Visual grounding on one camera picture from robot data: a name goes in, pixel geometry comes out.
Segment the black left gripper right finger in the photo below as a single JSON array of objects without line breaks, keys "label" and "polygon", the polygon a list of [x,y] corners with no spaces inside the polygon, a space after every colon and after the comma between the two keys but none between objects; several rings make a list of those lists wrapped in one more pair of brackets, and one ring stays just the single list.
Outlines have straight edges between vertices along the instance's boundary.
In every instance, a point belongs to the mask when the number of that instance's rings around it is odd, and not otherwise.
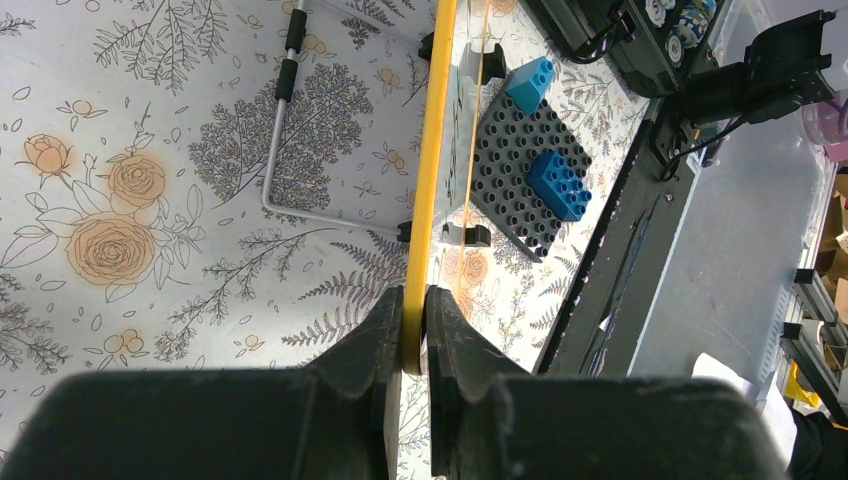
[{"label": "black left gripper right finger", "polygon": [[425,297],[431,473],[446,479],[783,479],[753,406],[709,379],[535,376]]}]

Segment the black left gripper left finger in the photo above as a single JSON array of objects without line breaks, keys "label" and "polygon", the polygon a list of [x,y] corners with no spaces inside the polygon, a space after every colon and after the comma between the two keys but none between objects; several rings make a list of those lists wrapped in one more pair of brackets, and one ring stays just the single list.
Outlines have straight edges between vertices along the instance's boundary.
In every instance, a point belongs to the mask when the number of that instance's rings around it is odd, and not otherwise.
[{"label": "black left gripper left finger", "polygon": [[89,373],[61,382],[5,479],[392,479],[403,291],[307,365]]}]

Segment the yellow framed whiteboard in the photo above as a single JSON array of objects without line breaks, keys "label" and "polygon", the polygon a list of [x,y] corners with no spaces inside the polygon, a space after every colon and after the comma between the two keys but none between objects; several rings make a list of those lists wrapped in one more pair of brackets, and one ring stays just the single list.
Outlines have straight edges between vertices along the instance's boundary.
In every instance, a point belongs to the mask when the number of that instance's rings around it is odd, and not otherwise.
[{"label": "yellow framed whiteboard", "polygon": [[426,292],[454,288],[443,264],[461,265],[463,242],[444,227],[467,222],[490,16],[488,1],[441,1],[437,8],[402,306],[400,359],[408,375],[426,369]]}]

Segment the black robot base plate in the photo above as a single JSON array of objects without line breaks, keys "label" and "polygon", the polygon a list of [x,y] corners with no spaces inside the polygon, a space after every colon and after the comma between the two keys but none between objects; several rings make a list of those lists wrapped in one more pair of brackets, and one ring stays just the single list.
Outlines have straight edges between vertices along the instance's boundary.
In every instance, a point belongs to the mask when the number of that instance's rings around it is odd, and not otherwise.
[{"label": "black robot base plate", "polygon": [[693,130],[653,100],[636,132],[551,331],[537,375],[623,377],[635,357],[695,173],[665,160]]}]

